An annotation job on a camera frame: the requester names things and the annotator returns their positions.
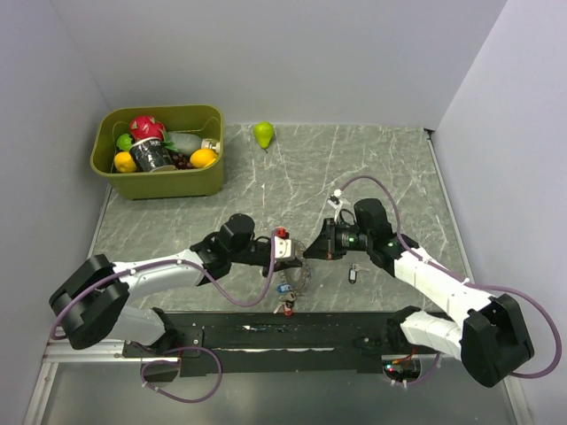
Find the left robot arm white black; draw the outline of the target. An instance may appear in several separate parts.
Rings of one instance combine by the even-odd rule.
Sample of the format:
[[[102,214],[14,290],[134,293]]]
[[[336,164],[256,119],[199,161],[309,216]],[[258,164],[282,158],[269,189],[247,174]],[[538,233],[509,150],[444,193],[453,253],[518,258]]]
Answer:
[[[133,301],[211,283],[233,305],[257,305],[275,273],[299,268],[302,261],[284,228],[270,236],[256,236],[254,230],[253,219],[237,213],[202,241],[170,256],[134,262],[112,262],[104,254],[88,258],[49,299],[56,316],[51,338],[65,338],[75,350],[109,338],[143,345],[157,356],[170,353],[181,342],[175,325],[161,309],[135,308]],[[259,267],[265,277],[253,301],[238,301],[221,287],[219,280],[233,264]]]

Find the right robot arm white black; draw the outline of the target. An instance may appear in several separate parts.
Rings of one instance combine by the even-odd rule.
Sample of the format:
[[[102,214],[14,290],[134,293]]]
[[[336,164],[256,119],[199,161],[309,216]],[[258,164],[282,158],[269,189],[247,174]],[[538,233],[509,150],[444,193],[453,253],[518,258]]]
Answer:
[[[398,311],[386,333],[394,351],[408,352],[420,345],[449,355],[488,388],[533,357],[532,340],[513,297],[495,297],[441,271],[418,243],[394,233],[379,200],[356,202],[353,222],[344,220],[346,204],[338,196],[328,202],[334,215],[324,220],[305,258],[338,260],[350,251],[362,251],[373,265],[418,290],[446,314],[440,318],[414,306]]]

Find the metal disc with key rings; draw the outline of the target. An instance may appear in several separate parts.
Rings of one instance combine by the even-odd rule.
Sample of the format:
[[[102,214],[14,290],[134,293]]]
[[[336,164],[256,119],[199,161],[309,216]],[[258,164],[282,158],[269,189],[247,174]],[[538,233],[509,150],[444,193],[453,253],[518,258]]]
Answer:
[[[306,246],[298,240],[293,241],[295,243],[296,259],[301,262],[300,267],[293,267],[280,271],[278,275],[280,276],[280,284],[289,284],[292,286],[292,291],[285,294],[278,294],[280,299],[289,299],[296,301],[298,298],[304,295],[307,290],[307,284],[310,280],[306,280],[304,273],[310,270],[307,260],[303,257],[303,252]]]

